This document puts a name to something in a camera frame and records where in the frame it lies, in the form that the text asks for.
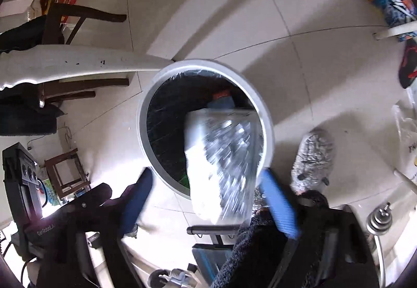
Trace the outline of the blue weight bench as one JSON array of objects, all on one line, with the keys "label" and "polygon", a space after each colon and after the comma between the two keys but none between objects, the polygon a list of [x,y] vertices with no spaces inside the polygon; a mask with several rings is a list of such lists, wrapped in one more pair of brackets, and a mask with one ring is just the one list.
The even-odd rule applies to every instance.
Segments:
[{"label": "blue weight bench", "polygon": [[232,244],[224,244],[222,236],[235,238],[239,224],[193,225],[187,228],[189,235],[209,236],[211,244],[196,243],[192,247],[194,260],[205,282],[210,286],[232,253]]}]

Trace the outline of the small wooden stool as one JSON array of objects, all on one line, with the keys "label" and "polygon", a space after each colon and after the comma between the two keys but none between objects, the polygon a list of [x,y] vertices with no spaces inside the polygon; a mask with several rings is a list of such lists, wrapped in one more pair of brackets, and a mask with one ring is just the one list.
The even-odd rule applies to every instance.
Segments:
[{"label": "small wooden stool", "polygon": [[81,164],[77,148],[46,160],[45,169],[55,193],[61,200],[79,191],[90,190],[88,174]]}]

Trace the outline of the white round trash bin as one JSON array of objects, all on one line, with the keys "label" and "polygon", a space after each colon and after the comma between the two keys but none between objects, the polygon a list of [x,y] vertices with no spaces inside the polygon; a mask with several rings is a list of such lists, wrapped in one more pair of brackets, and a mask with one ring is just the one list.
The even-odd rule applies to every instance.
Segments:
[{"label": "white round trash bin", "polygon": [[163,68],[144,93],[139,143],[154,173],[185,198],[209,175],[221,189],[256,180],[274,156],[271,115],[234,69],[188,59]]}]

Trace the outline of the silver dumbbell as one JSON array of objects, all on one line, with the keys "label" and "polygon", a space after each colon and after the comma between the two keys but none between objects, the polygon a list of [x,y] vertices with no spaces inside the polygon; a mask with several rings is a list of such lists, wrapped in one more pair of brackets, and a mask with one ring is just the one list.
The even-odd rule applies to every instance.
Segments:
[{"label": "silver dumbbell", "polygon": [[379,205],[372,211],[366,220],[366,228],[375,236],[386,234],[392,226],[391,203]]}]

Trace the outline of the silver foil wrapper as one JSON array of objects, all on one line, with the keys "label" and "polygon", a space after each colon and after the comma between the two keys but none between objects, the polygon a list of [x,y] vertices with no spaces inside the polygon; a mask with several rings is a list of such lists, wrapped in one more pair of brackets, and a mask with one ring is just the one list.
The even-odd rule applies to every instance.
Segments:
[{"label": "silver foil wrapper", "polygon": [[187,114],[187,177],[199,218],[215,225],[249,220],[262,144],[253,110],[206,108]]}]

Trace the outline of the grey right slipper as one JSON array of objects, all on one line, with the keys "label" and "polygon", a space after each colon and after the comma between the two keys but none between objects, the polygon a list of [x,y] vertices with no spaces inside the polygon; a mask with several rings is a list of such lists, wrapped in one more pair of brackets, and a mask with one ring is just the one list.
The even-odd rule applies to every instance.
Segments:
[{"label": "grey right slipper", "polygon": [[323,129],[303,136],[291,170],[291,189],[298,193],[322,192],[329,185],[336,154],[334,139]]}]

